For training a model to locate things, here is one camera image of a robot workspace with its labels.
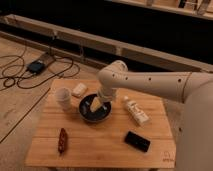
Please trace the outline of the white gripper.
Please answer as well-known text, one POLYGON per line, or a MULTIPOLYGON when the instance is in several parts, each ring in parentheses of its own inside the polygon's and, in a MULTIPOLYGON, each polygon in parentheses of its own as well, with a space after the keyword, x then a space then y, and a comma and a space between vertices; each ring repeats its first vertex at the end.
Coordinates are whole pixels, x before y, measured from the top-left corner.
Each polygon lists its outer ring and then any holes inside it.
POLYGON ((95 112, 96 110, 98 110, 102 106, 101 102, 113 101, 116 98, 116 89, 101 87, 98 90, 98 97, 95 97, 91 103, 90 106, 91 112, 95 112))

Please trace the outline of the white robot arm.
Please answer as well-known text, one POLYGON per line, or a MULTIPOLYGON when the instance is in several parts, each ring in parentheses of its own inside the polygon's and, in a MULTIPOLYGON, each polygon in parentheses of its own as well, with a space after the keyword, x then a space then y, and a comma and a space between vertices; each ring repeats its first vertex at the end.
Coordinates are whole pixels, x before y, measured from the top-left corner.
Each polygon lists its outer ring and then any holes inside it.
POLYGON ((101 87, 91 109, 131 89, 184 104, 174 171, 213 171, 213 73, 129 72, 116 60, 98 73, 101 87))

